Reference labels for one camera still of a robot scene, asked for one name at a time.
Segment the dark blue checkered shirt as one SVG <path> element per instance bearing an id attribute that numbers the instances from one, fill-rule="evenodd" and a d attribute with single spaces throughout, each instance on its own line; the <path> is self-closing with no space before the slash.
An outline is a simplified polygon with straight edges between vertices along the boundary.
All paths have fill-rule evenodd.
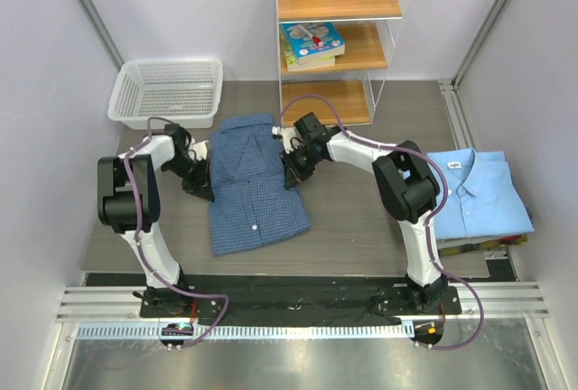
<path id="1" fill-rule="evenodd" d="M 282 242 L 309 230 L 298 189 L 284 187 L 283 144 L 268 114 L 234 116 L 210 135 L 212 255 Z"/>

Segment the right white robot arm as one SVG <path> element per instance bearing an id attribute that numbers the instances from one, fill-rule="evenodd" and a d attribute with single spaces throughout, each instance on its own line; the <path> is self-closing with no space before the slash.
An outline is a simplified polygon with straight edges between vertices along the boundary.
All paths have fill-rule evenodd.
<path id="1" fill-rule="evenodd" d="M 371 141 L 343 126 L 323 125 L 313 113 L 292 128 L 273 127 L 272 136 L 283 144 L 280 158 L 288 190 L 309 179 L 322 161 L 346 163 L 374 176 L 385 211 L 401 228 L 409 305 L 420 313 L 436 307 L 448 285 L 434 235 L 440 186 L 418 146 Z"/>

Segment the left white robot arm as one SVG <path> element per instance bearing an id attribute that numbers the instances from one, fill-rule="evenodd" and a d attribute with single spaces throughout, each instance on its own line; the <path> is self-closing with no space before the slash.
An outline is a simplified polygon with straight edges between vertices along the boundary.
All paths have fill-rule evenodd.
<path id="1" fill-rule="evenodd" d="M 162 131 L 149 129 L 125 153 L 98 160 L 98 218 L 131 246 L 144 270 L 145 288 L 135 294 L 142 305 L 181 317 L 191 309 L 193 297 L 160 229 L 158 172 L 174 174 L 185 193 L 214 200 L 210 142 L 197 142 L 185 128 L 166 121 Z"/>

